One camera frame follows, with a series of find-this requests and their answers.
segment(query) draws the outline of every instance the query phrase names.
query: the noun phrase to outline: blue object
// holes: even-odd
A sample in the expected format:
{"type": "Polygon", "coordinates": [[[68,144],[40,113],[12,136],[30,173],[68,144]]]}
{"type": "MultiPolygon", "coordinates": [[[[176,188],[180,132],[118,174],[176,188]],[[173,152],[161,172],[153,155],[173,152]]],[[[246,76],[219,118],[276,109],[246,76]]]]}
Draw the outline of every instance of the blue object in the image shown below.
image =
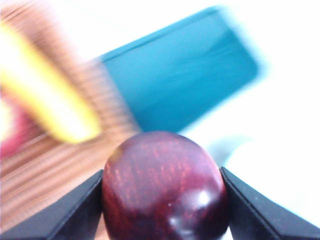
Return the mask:
{"type": "Polygon", "coordinates": [[[258,73],[213,7],[101,58],[143,131],[179,132],[258,73]]]}

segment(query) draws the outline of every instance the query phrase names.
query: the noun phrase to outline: white surface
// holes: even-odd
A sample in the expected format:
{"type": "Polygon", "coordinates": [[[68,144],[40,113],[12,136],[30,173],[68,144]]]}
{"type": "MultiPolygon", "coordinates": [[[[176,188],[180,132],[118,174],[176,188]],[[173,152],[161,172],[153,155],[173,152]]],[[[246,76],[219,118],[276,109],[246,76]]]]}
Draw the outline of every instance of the white surface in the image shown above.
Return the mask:
{"type": "Polygon", "coordinates": [[[206,7],[226,7],[230,25],[260,62],[260,82],[181,134],[205,148],[232,136],[227,167],[270,199],[320,227],[320,34],[318,1],[56,1],[66,32],[90,59],[206,7]]]}

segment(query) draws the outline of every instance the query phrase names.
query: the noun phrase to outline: wooden surface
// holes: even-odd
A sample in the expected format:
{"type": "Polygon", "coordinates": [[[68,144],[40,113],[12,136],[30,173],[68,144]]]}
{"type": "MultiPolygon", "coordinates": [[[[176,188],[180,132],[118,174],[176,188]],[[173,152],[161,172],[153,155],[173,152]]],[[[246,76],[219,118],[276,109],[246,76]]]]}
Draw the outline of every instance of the wooden surface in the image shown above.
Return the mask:
{"type": "MultiPolygon", "coordinates": [[[[54,203],[104,165],[113,149],[139,131],[121,96],[98,62],[77,60],[44,1],[6,2],[1,20],[9,22],[69,77],[99,115],[102,135],[69,145],[52,139],[36,123],[30,141],[1,160],[1,232],[54,203]]],[[[101,219],[96,239],[107,239],[101,219]]]]}

